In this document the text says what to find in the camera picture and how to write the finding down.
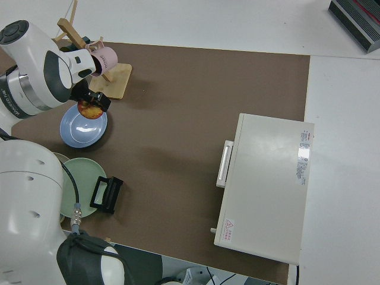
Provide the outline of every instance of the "white table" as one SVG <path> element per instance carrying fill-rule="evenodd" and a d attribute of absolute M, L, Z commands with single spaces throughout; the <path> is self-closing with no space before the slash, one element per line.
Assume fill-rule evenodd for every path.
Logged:
<path fill-rule="evenodd" d="M 55 37 L 70 3 L 8 1 L 0 26 L 23 18 Z M 380 50 L 366 55 L 329 3 L 80 0 L 74 26 L 110 42 L 312 55 L 305 121 L 315 123 L 315 144 L 300 284 L 378 284 Z"/>

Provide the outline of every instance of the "green plate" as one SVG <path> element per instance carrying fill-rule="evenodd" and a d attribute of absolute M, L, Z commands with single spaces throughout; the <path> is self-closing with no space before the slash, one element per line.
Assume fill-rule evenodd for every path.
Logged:
<path fill-rule="evenodd" d="M 90 207 L 91 198 L 99 176 L 107 177 L 103 168 L 91 159 L 79 157 L 71 159 L 64 163 L 71 172 L 78 186 L 79 202 L 81 203 L 82 217 L 95 212 L 97 209 Z M 107 185 L 103 182 L 99 185 L 99 190 L 95 199 L 95 203 L 101 204 L 103 193 Z M 75 203 L 74 187 L 69 176 L 64 172 L 64 187 L 61 203 L 61 214 L 66 217 L 72 216 L 72 209 Z"/>

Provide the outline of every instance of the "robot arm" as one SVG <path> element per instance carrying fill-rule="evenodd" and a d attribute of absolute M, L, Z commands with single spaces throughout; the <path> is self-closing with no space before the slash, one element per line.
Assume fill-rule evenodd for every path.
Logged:
<path fill-rule="evenodd" d="M 0 283 L 118 285 L 127 283 L 123 259 L 108 243 L 59 225 L 63 174 L 48 149 L 2 141 L 18 121 L 84 100 L 107 111 L 110 101 L 88 89 L 95 64 L 87 50 L 63 53 L 39 28 L 17 21 L 0 31 L 0 47 L 17 66 L 0 76 Z"/>
<path fill-rule="evenodd" d="M 10 132 L 21 119 L 73 100 L 87 100 L 107 111 L 110 101 L 76 83 L 92 74 L 95 63 L 85 50 L 61 52 L 44 32 L 28 21 L 16 21 L 0 31 L 0 47 L 17 66 L 0 76 L 0 128 Z"/>

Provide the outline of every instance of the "brown mat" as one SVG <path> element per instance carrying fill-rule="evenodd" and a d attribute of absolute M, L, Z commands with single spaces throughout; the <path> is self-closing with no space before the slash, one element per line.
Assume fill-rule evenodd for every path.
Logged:
<path fill-rule="evenodd" d="M 302 121 L 309 57 L 109 46 L 133 72 L 97 144 L 76 150 L 61 141 L 59 123 L 73 102 L 13 129 L 70 158 L 91 158 L 108 176 L 124 180 L 116 213 L 95 212 L 82 228 L 123 245 L 286 284 L 287 264 L 215 246 L 210 228 L 223 196 L 216 179 L 224 141 L 234 139 L 239 113 Z M 10 61 L 4 53 L 0 58 L 3 71 Z"/>

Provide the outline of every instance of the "mug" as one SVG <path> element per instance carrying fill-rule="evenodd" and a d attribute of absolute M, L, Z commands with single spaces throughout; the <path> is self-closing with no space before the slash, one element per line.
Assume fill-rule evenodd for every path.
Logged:
<path fill-rule="evenodd" d="M 116 52 L 110 47 L 104 46 L 101 40 L 89 43 L 85 48 L 90 52 L 95 63 L 96 70 L 92 76 L 102 75 L 118 64 Z"/>

